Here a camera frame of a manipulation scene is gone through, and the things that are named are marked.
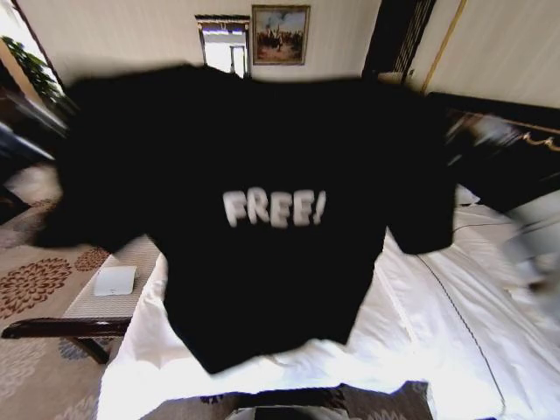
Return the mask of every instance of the t-shirt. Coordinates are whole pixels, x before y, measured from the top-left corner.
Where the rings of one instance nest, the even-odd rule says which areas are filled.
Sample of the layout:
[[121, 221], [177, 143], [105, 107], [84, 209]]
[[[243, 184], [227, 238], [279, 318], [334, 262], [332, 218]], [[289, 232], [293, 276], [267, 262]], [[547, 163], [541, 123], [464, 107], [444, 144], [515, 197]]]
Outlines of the t-shirt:
[[405, 88], [175, 66], [69, 93], [63, 197], [38, 243], [149, 235], [171, 327], [209, 373], [346, 343], [387, 227], [410, 254], [452, 241], [443, 114]]

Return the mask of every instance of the framed painting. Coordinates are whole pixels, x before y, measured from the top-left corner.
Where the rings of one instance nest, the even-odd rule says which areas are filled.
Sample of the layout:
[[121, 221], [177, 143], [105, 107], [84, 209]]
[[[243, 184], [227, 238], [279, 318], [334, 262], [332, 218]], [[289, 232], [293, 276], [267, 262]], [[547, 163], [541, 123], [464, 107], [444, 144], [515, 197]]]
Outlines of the framed painting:
[[253, 64], [305, 63], [310, 6], [253, 5]]

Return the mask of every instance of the white bed sheet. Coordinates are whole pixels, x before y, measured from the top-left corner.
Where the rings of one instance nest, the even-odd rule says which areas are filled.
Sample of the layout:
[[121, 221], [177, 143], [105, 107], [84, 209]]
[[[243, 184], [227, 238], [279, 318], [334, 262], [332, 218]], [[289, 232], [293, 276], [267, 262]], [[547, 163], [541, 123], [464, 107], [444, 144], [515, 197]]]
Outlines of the white bed sheet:
[[[514, 230], [483, 206], [456, 216], [456, 243], [441, 252], [404, 255], [386, 237], [346, 346], [313, 339], [212, 376], [167, 322], [160, 256], [102, 378], [98, 419], [136, 419], [165, 400], [192, 396], [340, 383], [390, 393], [406, 381], [430, 383], [435, 418], [557, 418], [560, 350], [501, 288], [522, 281], [492, 236], [502, 241]], [[475, 260], [479, 242], [488, 254]]]

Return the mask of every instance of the floral carpet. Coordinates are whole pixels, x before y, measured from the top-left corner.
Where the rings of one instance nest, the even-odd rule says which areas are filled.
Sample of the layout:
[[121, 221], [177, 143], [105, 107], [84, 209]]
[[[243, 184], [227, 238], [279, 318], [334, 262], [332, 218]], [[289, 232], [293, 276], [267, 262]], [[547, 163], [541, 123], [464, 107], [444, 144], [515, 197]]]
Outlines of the floral carpet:
[[[60, 317], [108, 254], [82, 246], [25, 245], [53, 203], [44, 199], [0, 226], [0, 329], [20, 319]], [[98, 339], [109, 351], [118, 340]], [[95, 419], [104, 366], [65, 339], [0, 339], [0, 418]], [[165, 402], [146, 420], [223, 420], [234, 409], [266, 404], [318, 405], [363, 420], [429, 420], [426, 384], [393, 395], [351, 387], [215, 395]]]

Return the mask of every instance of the white bedding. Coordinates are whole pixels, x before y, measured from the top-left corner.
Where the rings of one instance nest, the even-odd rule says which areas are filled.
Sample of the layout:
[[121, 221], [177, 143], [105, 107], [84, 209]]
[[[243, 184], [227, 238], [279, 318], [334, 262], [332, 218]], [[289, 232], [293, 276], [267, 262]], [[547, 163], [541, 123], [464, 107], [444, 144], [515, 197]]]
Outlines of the white bedding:
[[506, 223], [483, 206], [458, 209], [455, 244], [420, 257], [388, 235], [346, 346], [313, 339], [213, 376], [167, 322], [160, 256], [103, 376], [98, 419], [136, 419], [168, 399], [343, 382], [390, 393], [409, 380], [430, 383], [435, 418], [558, 418], [557, 326], [503, 289], [523, 284], [496, 246], [515, 232]]

